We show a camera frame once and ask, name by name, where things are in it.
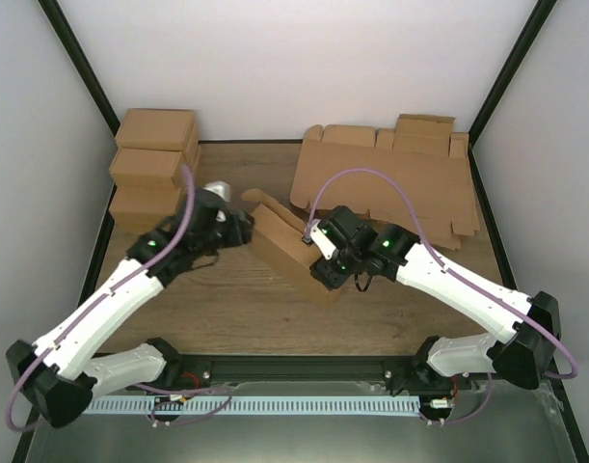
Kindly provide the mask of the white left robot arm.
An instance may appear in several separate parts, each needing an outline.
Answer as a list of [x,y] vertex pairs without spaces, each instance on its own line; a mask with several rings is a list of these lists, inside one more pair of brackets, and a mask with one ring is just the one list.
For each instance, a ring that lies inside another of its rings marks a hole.
[[228,207],[222,181],[196,191],[191,217],[170,216],[127,250],[106,282],[72,315],[29,343],[17,340],[6,352],[15,383],[54,428],[75,421],[91,402],[137,387],[170,393],[182,378],[178,351],[152,338],[119,354],[96,357],[97,349],[123,322],[179,275],[200,269],[201,258],[217,259],[222,249],[251,242],[254,219]]

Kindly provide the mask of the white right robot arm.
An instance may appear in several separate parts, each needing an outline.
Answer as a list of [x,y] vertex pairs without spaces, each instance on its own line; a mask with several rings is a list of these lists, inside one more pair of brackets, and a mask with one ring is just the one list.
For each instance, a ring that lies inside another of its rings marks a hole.
[[484,328],[458,339],[430,337],[417,352],[416,382],[437,388],[462,373],[496,373],[535,390],[546,375],[561,337],[559,304],[544,291],[529,296],[499,286],[426,249],[421,238],[398,225],[379,231],[344,205],[314,220],[309,242],[320,258],[311,276],[329,290],[365,274],[418,289]]

